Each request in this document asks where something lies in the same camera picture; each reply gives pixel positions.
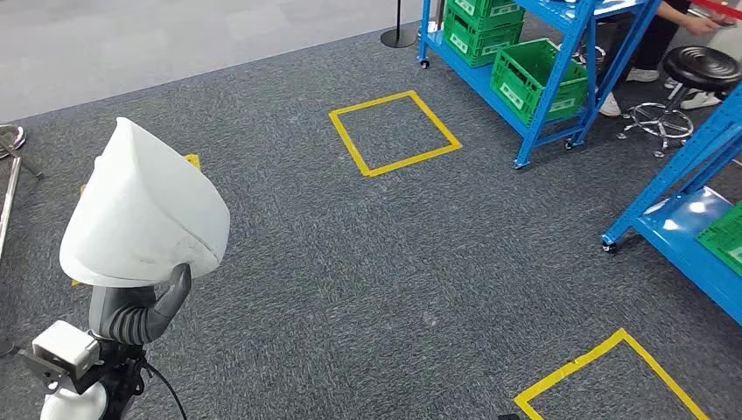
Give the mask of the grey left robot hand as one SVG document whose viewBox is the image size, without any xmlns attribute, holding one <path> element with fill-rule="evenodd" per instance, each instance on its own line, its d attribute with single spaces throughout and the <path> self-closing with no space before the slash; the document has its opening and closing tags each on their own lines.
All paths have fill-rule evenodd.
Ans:
<svg viewBox="0 0 742 420">
<path fill-rule="evenodd" d="M 99 337 L 127 345 L 151 343 L 163 335 L 191 287 L 187 263 L 173 268 L 170 288 L 160 297 L 152 286 L 95 286 L 88 312 L 89 329 Z"/>
</svg>

